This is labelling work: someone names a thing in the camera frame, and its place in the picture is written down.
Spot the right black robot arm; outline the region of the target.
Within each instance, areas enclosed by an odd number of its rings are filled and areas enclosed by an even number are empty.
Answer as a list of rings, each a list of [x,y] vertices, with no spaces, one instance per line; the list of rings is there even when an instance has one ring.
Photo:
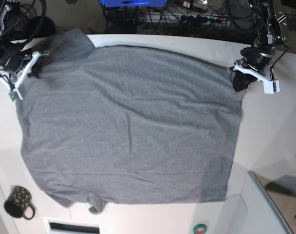
[[[25,8],[15,0],[0,0],[0,79],[7,84],[15,82],[33,58],[33,51],[24,47],[35,38],[56,33],[54,22],[46,16],[46,1],[39,3],[40,14],[29,18],[29,13],[36,12],[35,1]]]

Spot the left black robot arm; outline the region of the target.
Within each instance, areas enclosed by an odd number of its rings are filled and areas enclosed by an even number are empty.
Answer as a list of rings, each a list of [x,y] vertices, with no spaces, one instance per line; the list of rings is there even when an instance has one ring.
[[[278,0],[249,0],[248,6],[254,14],[258,37],[250,47],[240,51],[241,59],[230,67],[234,72],[233,88],[236,92],[247,89],[255,81],[263,83],[266,94],[280,91],[279,80],[274,75],[272,58],[276,48],[285,46],[288,40],[287,17]]]

